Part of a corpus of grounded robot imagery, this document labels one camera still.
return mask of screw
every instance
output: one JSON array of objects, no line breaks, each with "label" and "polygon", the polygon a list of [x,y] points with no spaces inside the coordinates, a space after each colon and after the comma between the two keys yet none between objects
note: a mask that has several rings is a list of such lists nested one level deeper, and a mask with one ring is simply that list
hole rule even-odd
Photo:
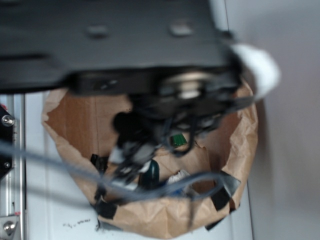
[{"label": "screw", "polygon": [[3,229],[6,232],[6,234],[8,234],[8,236],[10,236],[11,234],[14,233],[16,228],[16,225],[12,222],[12,221],[7,221],[4,225],[3,225]]},{"label": "screw", "polygon": [[87,27],[86,32],[93,39],[104,39],[109,35],[108,27],[104,24],[90,25]]},{"label": "screw", "polygon": [[194,33],[193,25],[190,21],[178,19],[169,26],[170,33],[175,37],[186,37]]},{"label": "screw", "polygon": [[5,127],[11,127],[13,124],[15,124],[15,119],[10,115],[4,115],[1,119],[1,122]]},{"label": "screw", "polygon": [[4,167],[5,167],[6,169],[10,168],[10,166],[11,166],[10,162],[5,162],[5,163],[4,163]]}]

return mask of gray cable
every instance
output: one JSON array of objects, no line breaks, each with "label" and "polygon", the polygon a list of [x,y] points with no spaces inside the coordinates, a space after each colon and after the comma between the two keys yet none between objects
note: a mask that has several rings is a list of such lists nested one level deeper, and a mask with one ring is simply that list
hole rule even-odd
[{"label": "gray cable", "polygon": [[87,171],[84,168],[81,168],[77,165],[70,164],[63,161],[57,161],[56,159],[39,155],[37,153],[33,153],[30,151],[25,151],[23,149],[19,149],[13,147],[11,144],[0,140],[0,154],[4,156],[18,156],[27,161],[33,161],[38,164],[48,164],[49,166],[56,168],[56,169],[66,169],[69,173],[78,175],[82,178],[86,178],[92,182],[97,183],[98,185],[105,185],[112,188],[123,200],[133,202],[133,201],[145,201],[151,199],[157,199],[160,197],[166,197],[188,185],[192,185],[196,182],[200,181],[208,181],[208,180],[215,180],[216,187],[209,190],[206,193],[200,194],[195,197],[191,197],[192,201],[199,200],[208,196],[212,196],[217,193],[222,187],[221,175],[219,173],[214,172],[201,172],[196,173],[191,176],[185,177],[175,183],[166,184],[164,186],[158,187],[152,190],[145,190],[142,188],[136,189],[135,191],[130,191],[125,189],[124,187],[120,187],[114,184],[114,180],[110,177],[102,177],[98,173],[92,173]]}]

